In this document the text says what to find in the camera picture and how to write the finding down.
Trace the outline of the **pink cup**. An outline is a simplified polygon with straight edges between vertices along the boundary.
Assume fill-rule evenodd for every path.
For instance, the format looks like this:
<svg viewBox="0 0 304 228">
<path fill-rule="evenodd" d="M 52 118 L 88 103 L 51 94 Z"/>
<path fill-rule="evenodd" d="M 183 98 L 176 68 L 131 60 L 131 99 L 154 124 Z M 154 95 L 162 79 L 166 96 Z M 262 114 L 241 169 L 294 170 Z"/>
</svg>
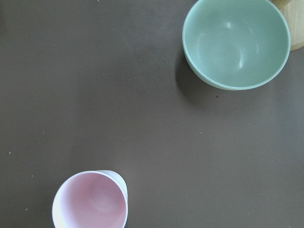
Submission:
<svg viewBox="0 0 304 228">
<path fill-rule="evenodd" d="M 110 170 L 71 176 L 58 189 L 52 205 L 56 228 L 124 228 L 127 218 L 126 182 Z"/>
</svg>

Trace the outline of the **green bowl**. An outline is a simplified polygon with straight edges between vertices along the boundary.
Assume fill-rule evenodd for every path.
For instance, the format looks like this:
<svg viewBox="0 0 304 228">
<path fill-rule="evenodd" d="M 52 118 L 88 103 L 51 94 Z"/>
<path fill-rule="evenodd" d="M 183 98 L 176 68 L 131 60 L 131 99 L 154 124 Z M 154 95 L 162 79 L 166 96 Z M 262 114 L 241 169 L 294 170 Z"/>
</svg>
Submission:
<svg viewBox="0 0 304 228">
<path fill-rule="evenodd" d="M 290 32 L 268 0 L 199 0 L 182 29 L 185 58 L 207 84 L 248 90 L 274 79 L 290 52 Z"/>
</svg>

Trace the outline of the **wooden cup tree stand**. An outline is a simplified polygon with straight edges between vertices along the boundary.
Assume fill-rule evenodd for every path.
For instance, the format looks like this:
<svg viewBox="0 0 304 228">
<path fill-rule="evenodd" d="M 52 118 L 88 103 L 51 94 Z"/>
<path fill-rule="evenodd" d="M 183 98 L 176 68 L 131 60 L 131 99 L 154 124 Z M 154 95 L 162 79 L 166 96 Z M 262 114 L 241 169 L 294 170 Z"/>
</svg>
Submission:
<svg viewBox="0 0 304 228">
<path fill-rule="evenodd" d="M 287 21 L 290 37 L 291 51 L 304 46 L 304 0 L 272 0 Z"/>
</svg>

